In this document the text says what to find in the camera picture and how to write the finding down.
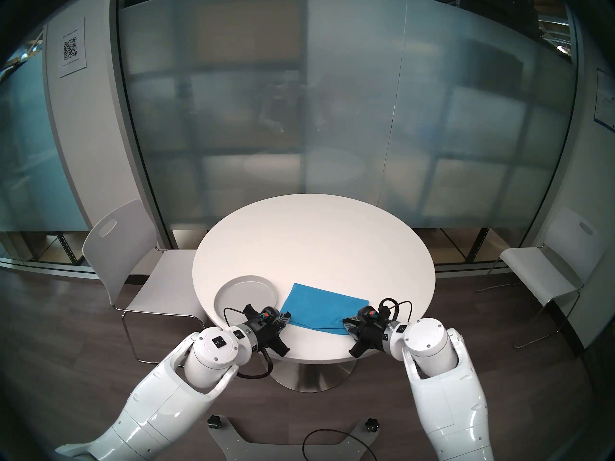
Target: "black knob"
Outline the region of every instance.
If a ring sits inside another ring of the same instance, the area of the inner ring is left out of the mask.
[[[365,422],[365,428],[367,428],[367,431],[370,431],[372,433],[375,433],[376,431],[378,431],[378,428],[380,428],[380,424],[378,423],[378,420],[375,418],[369,418],[366,422]]]
[[[217,430],[222,426],[222,420],[217,415],[211,415],[207,419],[207,426],[209,426],[212,430]]]

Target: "white table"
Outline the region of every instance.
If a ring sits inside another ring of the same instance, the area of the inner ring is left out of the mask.
[[[229,214],[203,238],[192,280],[205,312],[219,327],[227,325],[214,309],[216,293],[243,275],[270,280],[278,292],[277,309],[293,284],[300,283],[367,299],[375,308],[386,297],[410,300],[417,320],[435,288],[431,255],[405,223],[368,203],[322,194],[252,203]],[[402,304],[398,320],[406,321],[409,311],[410,305]],[[284,361],[270,351],[278,359],[272,377],[288,388],[326,390],[341,383],[356,363],[348,353],[354,345],[350,335],[289,324],[280,337],[290,351]]]

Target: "metal chair leg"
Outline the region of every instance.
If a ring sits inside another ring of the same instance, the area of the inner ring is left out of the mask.
[[[566,318],[564,319],[564,322],[562,322],[562,323],[561,323],[561,325],[557,328],[557,330],[556,330],[555,332],[552,332],[552,333],[550,333],[550,334],[547,334],[547,335],[545,335],[545,336],[542,336],[542,337],[540,337],[540,338],[538,338],[538,339],[536,339],[536,340],[532,340],[531,342],[528,342],[527,344],[523,344],[523,345],[521,345],[521,346],[517,346],[517,345],[515,345],[514,347],[515,347],[516,349],[522,349],[523,347],[527,347],[527,346],[529,346],[530,344],[533,344],[534,342],[538,342],[539,340],[543,340],[543,339],[546,339],[547,337],[550,337],[550,336],[552,336],[552,335],[557,334],[557,333],[558,333],[558,332],[562,329],[562,327],[564,327],[564,326],[566,325],[566,322],[568,321],[568,317],[570,317],[570,314],[572,314],[572,311],[574,310],[574,306],[576,305],[576,303],[578,303],[578,302],[579,302],[579,298],[580,298],[580,296],[581,296],[581,292],[580,292],[580,291],[576,291],[576,293],[577,293],[577,298],[574,300],[574,304],[572,305],[572,307],[571,307],[571,308],[570,308],[570,310],[568,311],[568,315],[567,315],[567,316],[566,316]],[[545,305],[542,307],[542,309],[538,312],[538,314],[540,314],[540,313],[544,310],[544,308],[547,306],[547,304],[545,304]]]
[[[141,362],[141,363],[150,363],[152,365],[158,365],[160,362],[150,362],[148,360],[141,360],[141,359],[139,359],[139,357],[137,357],[136,351],[135,351],[135,346],[132,344],[132,339],[130,338],[130,334],[128,332],[128,327],[126,327],[126,321],[124,320],[124,317],[126,317],[126,313],[125,312],[122,314],[122,324],[124,325],[124,332],[126,332],[126,337],[128,337],[128,342],[130,343],[130,349],[132,350],[132,355],[135,356],[135,360],[137,362]]]
[[[500,258],[497,258],[496,262],[493,263],[493,266],[491,266],[491,269],[487,272],[487,274],[485,274],[485,276],[489,276],[489,274],[491,274],[491,271],[495,269],[496,264],[499,263],[499,262],[500,262]],[[489,287],[486,287],[484,289],[479,289],[475,293],[476,294],[483,293],[485,291],[488,291],[489,289],[495,289],[497,287],[518,286],[519,284],[521,284],[521,282],[515,282],[515,283],[510,283],[510,284],[499,284],[497,286],[489,286]]]
[[[532,320],[537,319],[537,318],[538,318],[538,316],[539,316],[540,314],[542,314],[542,311],[543,311],[543,310],[545,310],[545,308],[546,308],[547,304],[543,305],[543,306],[540,308],[540,310],[539,310],[538,312],[536,312],[536,315],[535,315],[534,317],[532,317]]]
[[[128,327],[126,326],[126,321],[124,320],[124,317],[126,317],[126,313],[127,313],[127,312],[137,312],[137,311],[122,310],[122,309],[118,309],[118,308],[117,308],[117,307],[115,307],[115,306],[114,306],[113,308],[114,308],[115,310],[119,310],[119,311],[121,311],[121,312],[122,312],[122,324],[124,325],[124,332],[126,332],[126,337],[128,337],[128,342],[130,343],[130,349],[132,350],[132,355],[134,355],[135,360],[136,360],[137,362],[141,362],[141,363],[149,363],[149,364],[152,364],[152,365],[158,365],[160,362],[152,362],[152,361],[149,361],[149,360],[141,360],[141,359],[137,356],[137,354],[136,354],[136,351],[135,351],[135,346],[132,344],[132,339],[130,338],[130,334],[129,334],[129,332],[128,332]],[[137,313],[138,313],[138,314],[151,314],[151,313],[148,313],[148,312],[137,312]],[[168,315],[168,316],[173,316],[174,314],[160,314],[160,315]],[[199,319],[199,318],[197,318],[197,317],[192,317],[192,316],[188,316],[188,317],[195,318],[196,320],[198,320],[198,321],[199,321],[199,324],[201,324],[201,328],[202,328],[202,330],[205,330],[205,323],[204,323],[201,319]]]

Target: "wooden floor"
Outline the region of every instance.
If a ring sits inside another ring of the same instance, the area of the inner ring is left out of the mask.
[[[544,460],[590,416],[594,398],[580,359],[561,336],[523,350],[512,341],[552,329],[548,316],[528,329],[537,302],[522,286],[475,294],[512,276],[438,279],[426,313],[455,327],[466,341],[489,403],[495,458]],[[127,285],[128,304],[139,286]],[[119,313],[102,284],[0,269],[0,342],[4,391],[47,448],[100,436],[151,366],[130,352]],[[164,317],[127,316],[137,351],[155,357],[196,327]],[[252,368],[260,371],[260,366]],[[271,378],[236,379],[211,413],[231,419],[257,443],[300,444],[317,428],[350,430],[377,418],[372,448],[380,460],[435,460],[421,429],[403,364],[376,354],[357,363],[350,378],[323,393],[296,393]],[[224,460],[208,433],[206,414],[161,460]],[[337,443],[341,435],[312,441]]]

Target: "cable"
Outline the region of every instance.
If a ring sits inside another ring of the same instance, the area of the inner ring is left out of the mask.
[[[237,372],[237,376],[239,378],[246,378],[248,380],[258,380],[261,378],[268,377],[271,374],[271,372],[273,372],[273,362],[271,361],[271,358],[269,357],[267,350],[265,350],[265,348],[263,347],[260,350],[260,352],[263,354],[263,357],[265,357],[265,360],[267,361],[267,371],[265,373],[261,373],[260,375],[244,375],[243,373]]]
[[[393,320],[397,320],[397,315],[399,314],[399,306],[400,305],[406,304],[406,303],[410,304],[410,313],[408,314],[408,320],[407,320],[407,322],[410,322],[410,317],[412,317],[412,309],[414,308],[412,306],[412,302],[410,302],[410,301],[403,301],[402,303],[398,303],[395,299],[391,299],[390,297],[387,297],[386,299],[383,299],[382,301],[380,301],[380,305],[378,306],[378,310],[379,311],[382,310],[383,306],[386,307],[384,305],[384,303],[386,303],[386,302],[392,302],[393,304],[395,304],[395,314],[393,315]]]
[[[303,458],[306,459],[307,461],[309,461],[308,457],[306,456],[306,441],[308,440],[308,438],[313,435],[314,433],[318,433],[319,431],[332,431],[334,433],[341,433],[342,435],[346,435],[347,437],[351,437],[352,439],[356,439],[359,443],[361,443],[364,447],[367,448],[367,451],[369,451],[371,453],[371,455],[374,458],[374,461],[378,461],[378,458],[376,458],[376,455],[374,454],[374,452],[371,450],[371,448],[369,446],[367,446],[363,441],[361,441],[360,439],[358,439],[357,437],[353,437],[350,433],[346,433],[344,431],[339,431],[339,430],[332,430],[330,428],[321,428],[319,430],[314,430],[312,431],[310,434],[308,434],[305,439],[303,439],[303,444],[301,445],[301,452],[303,453]]]
[[[231,326],[231,324],[229,324],[228,319],[226,318],[226,311],[227,310],[234,310],[235,312],[239,312],[240,314],[245,316],[244,312],[242,312],[241,310],[233,309],[232,307],[225,307],[224,310],[222,311],[222,314],[224,315],[224,322],[226,322],[226,325],[228,325],[229,327]]]
[[[229,327],[231,326],[231,324],[229,324],[229,321],[226,318],[226,311],[227,310],[234,310],[235,312],[239,312],[240,314],[244,314],[244,312],[242,312],[241,310],[233,309],[232,307],[225,307],[222,310],[222,314],[224,315],[224,322],[226,322],[226,325],[228,325]],[[265,360],[267,361],[267,371],[265,373],[261,373],[260,375],[244,375],[243,373],[237,372],[237,376],[239,378],[246,378],[248,380],[258,380],[258,379],[261,379],[261,378],[268,377],[271,374],[271,372],[273,372],[273,362],[271,361],[271,358],[269,357],[269,354],[267,353],[267,350],[265,350],[265,348],[263,347],[260,350],[260,352],[263,354],[263,356],[265,357]]]

